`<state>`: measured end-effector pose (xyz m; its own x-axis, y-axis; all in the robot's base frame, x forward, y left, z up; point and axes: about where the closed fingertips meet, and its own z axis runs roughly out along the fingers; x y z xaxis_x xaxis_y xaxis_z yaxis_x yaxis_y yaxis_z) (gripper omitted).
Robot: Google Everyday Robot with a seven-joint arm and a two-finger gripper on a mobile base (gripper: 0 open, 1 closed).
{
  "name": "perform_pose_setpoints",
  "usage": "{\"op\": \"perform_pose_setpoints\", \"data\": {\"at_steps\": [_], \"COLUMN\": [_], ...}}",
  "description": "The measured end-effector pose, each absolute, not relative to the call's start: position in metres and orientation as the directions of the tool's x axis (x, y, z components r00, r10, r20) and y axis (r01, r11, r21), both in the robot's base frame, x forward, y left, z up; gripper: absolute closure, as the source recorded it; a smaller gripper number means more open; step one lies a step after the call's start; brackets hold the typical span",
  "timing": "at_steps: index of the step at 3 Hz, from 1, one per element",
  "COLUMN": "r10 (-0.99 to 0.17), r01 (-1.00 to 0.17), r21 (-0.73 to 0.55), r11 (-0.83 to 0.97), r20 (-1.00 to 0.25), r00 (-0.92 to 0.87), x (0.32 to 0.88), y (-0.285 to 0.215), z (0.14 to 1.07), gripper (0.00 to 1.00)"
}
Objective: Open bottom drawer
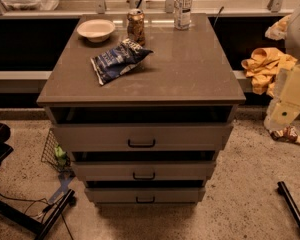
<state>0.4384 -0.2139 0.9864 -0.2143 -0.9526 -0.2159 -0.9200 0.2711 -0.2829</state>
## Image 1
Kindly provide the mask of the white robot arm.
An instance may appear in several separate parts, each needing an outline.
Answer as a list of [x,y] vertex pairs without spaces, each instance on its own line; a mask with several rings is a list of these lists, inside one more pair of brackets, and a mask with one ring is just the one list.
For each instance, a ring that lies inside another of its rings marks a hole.
[[281,68],[277,75],[274,98],[264,121],[270,131],[289,126],[300,114],[300,5],[292,13],[285,39],[286,52],[297,59],[291,70]]

